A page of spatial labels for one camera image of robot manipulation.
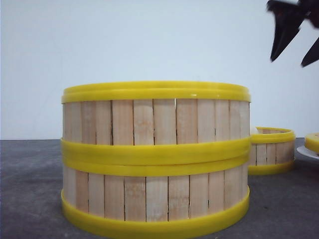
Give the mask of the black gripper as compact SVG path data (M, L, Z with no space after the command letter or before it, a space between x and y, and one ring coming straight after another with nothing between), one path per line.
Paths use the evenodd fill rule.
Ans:
M275 16L275 36L270 56L272 62L280 56L298 34L304 20L308 20L313 26L319 25L318 0L299 0L297 3L269 0L267 11L272 12ZM319 39L317 38L302 59L301 66L306 67L318 59Z

